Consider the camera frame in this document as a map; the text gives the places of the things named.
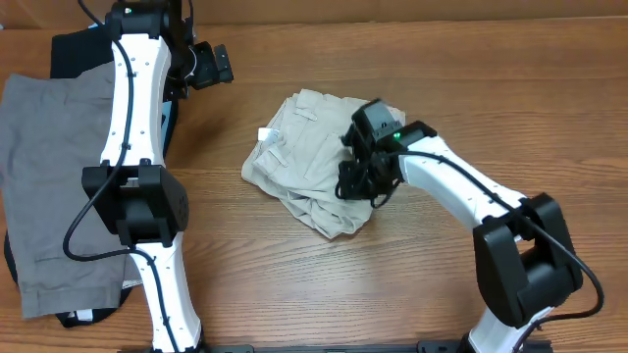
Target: wooden table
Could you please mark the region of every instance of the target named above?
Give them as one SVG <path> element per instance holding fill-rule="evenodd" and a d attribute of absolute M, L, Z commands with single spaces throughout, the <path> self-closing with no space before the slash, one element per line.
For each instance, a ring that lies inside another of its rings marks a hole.
<path fill-rule="evenodd" d="M 464 159 L 563 209 L 597 272 L 596 317 L 547 325 L 560 352 L 628 344 L 628 19 L 202 27 L 225 43 L 231 85 L 192 92 L 167 159 L 185 185 L 190 293 L 212 344 L 413 343 L 458 338 L 478 321 L 471 234 L 421 190 L 402 186 L 355 236 L 329 241 L 240 177 L 282 101 L 301 88 L 384 97 L 435 127 Z M 0 32 L 0 79 L 45 78 L 52 31 Z M 0 229 L 5 227 L 0 220 Z M 146 346 L 141 289 L 110 319 L 62 328 L 23 321 L 0 265 L 0 351 L 113 352 Z M 586 282 L 560 312 L 595 303 Z"/>

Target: garment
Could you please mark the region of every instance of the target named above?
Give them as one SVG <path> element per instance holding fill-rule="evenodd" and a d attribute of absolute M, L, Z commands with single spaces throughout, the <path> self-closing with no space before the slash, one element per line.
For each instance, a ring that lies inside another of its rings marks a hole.
<path fill-rule="evenodd" d="M 113 64 L 73 79 L 10 76 L 0 105 L 0 187 L 25 318 L 116 308 L 125 257 L 68 259 L 62 241 L 87 201 L 80 176 L 97 165 L 113 99 Z M 80 255 L 121 249 L 92 209 L 71 249 Z M 127 274 L 136 279 L 133 271 Z"/>
<path fill-rule="evenodd" d="M 340 142 L 351 115 L 367 101 L 303 89 L 288 98 L 268 128 L 279 133 L 257 145 L 242 166 L 242 178 L 278 197 L 300 221 L 329 238 L 354 233 L 371 217 L 369 201 L 335 195 L 339 162 L 350 159 Z M 403 124 L 405 115 L 390 108 Z"/>

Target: white tag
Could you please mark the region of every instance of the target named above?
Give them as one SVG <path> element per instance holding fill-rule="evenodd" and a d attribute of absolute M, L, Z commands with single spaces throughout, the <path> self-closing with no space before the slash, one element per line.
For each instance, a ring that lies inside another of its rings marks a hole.
<path fill-rule="evenodd" d="M 81 321 L 93 321 L 94 313 L 91 311 L 91 309 L 77 310 L 77 319 Z"/>
<path fill-rule="evenodd" d="M 257 140 L 275 143 L 279 139 L 279 131 L 273 128 L 260 127 L 257 130 Z"/>

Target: wooden surface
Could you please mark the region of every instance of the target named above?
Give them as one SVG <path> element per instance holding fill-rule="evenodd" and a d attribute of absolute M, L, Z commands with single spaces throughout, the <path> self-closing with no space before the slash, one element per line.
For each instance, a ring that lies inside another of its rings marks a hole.
<path fill-rule="evenodd" d="M 100 19 L 113 0 L 85 0 Z M 187 14 L 187 1 L 183 0 Z M 196 0 L 197 25 L 471 21 L 626 16 L 625 0 Z M 77 0 L 0 0 L 9 28 L 91 25 Z"/>
<path fill-rule="evenodd" d="M 0 80 L 47 77 L 53 34 L 0 32 Z M 458 338 L 485 307 L 471 233 L 425 192 L 400 187 L 355 236 L 328 241 L 241 179 L 256 129 L 309 88 L 384 97 L 496 181 L 555 197 L 607 301 L 593 319 L 536 337 L 559 352 L 626 351 L 628 20 L 216 26 L 199 36 L 227 44 L 235 82 L 192 92 L 167 164 L 189 195 L 185 266 L 211 343 Z M 21 319 L 2 265 L 0 283 L 2 352 L 150 343 L 141 289 L 106 322 L 66 330 L 54 318 Z M 560 312 L 594 302 L 586 282 Z"/>

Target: gray cloth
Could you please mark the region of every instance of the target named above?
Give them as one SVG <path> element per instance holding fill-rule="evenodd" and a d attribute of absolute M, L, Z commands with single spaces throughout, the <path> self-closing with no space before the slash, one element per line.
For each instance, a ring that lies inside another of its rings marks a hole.
<path fill-rule="evenodd" d="M 371 217 L 370 201 L 339 200 L 339 163 L 350 158 L 340 136 L 365 100 L 302 89 L 268 124 L 274 134 L 259 141 L 242 166 L 242 178 L 278 197 L 306 225 L 333 238 L 354 233 Z M 389 108 L 405 124 L 405 115 Z"/>
<path fill-rule="evenodd" d="M 87 196 L 83 167 L 97 166 L 113 103 L 113 63 L 72 79 L 12 75 L 0 105 L 0 187 L 16 261 L 22 314 L 33 318 L 117 308 L 125 279 L 138 279 L 124 256 L 79 263 L 62 242 Z M 121 249 L 95 210 L 74 233 L 71 250 Z"/>

